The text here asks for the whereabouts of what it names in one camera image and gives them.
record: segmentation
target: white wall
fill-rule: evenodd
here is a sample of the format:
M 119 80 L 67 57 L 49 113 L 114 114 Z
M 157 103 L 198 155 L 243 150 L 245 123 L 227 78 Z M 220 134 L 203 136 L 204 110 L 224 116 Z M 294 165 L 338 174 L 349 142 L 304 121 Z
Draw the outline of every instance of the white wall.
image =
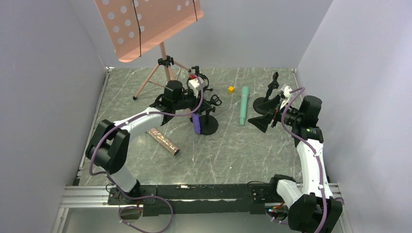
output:
M 354 232 L 411 232 L 412 1 L 334 0 L 297 74 Z
M 1 1 L 0 232 L 52 230 L 104 75 L 68 1 Z
M 119 62 L 94 0 L 69 0 L 105 66 L 154 67 L 160 49 Z M 297 67 L 332 0 L 201 0 L 205 16 L 165 42 L 186 66 Z

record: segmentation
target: glittery cylinder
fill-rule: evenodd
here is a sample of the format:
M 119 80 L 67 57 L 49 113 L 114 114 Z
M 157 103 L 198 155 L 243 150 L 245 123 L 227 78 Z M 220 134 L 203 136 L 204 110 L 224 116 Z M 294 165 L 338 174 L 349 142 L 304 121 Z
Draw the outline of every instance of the glittery cylinder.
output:
M 169 141 L 161 132 L 153 128 L 148 130 L 147 133 L 152 136 L 159 144 L 161 144 L 165 149 L 167 149 L 172 155 L 177 155 L 180 151 L 177 146 L 175 146 L 171 141 Z

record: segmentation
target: black round base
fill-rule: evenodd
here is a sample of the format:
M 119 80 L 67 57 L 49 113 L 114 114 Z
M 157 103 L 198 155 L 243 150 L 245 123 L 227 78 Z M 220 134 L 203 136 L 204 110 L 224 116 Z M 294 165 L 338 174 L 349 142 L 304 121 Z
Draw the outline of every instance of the black round base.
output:
M 209 115 L 209 123 L 206 125 L 206 115 L 199 117 L 200 121 L 200 134 L 211 135 L 214 134 L 219 127 L 218 120 Z
M 265 100 L 264 97 L 259 97 L 255 101 L 253 101 L 253 109 L 261 115 L 264 115 L 269 111 L 269 109 L 259 107 L 261 104 L 263 104 L 263 100 Z

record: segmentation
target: pink music stand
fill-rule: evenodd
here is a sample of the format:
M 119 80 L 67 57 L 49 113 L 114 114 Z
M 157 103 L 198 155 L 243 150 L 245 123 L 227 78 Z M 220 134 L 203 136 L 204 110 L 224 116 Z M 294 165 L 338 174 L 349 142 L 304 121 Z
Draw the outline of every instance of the pink music stand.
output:
M 95 0 L 115 53 L 121 62 L 130 62 L 159 45 L 162 58 L 133 96 L 139 93 L 159 68 L 164 66 L 167 81 L 176 80 L 171 65 L 190 69 L 166 55 L 164 41 L 203 16 L 199 0 Z

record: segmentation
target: gray marble surface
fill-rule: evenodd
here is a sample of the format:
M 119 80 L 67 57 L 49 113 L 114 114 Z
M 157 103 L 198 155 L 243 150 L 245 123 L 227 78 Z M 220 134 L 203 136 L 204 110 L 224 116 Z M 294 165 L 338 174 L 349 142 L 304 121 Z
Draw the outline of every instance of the gray marble surface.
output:
M 99 109 L 97 122 L 103 119 L 120 120 L 135 115 L 148 107 L 163 89 L 148 83 L 133 101 L 132 96 L 150 73 L 151 68 L 114 69 Z M 210 79 L 213 92 L 207 92 L 207 99 L 217 94 L 222 105 L 212 113 L 219 122 L 213 135 L 194 134 L 188 117 L 175 117 L 168 124 L 157 129 L 167 136 L 180 152 L 171 155 L 148 134 L 143 134 L 129 144 L 126 164 L 142 184 L 207 184 L 245 183 L 248 181 L 268 182 L 275 174 L 284 174 L 302 181 L 299 156 L 293 139 L 278 124 L 262 133 L 252 124 L 239 124 L 240 90 L 249 87 L 247 118 L 257 117 L 252 107 L 253 100 L 264 96 L 272 74 L 278 71 L 280 85 L 286 83 L 296 88 L 291 69 L 274 68 L 201 68 Z M 187 72 L 179 80 L 186 82 Z M 166 84 L 164 69 L 159 69 L 152 81 Z M 233 94 L 228 93 L 234 86 Z M 300 105 L 300 99 L 294 106 Z M 104 185 L 105 176 L 90 177 L 89 160 L 80 185 Z

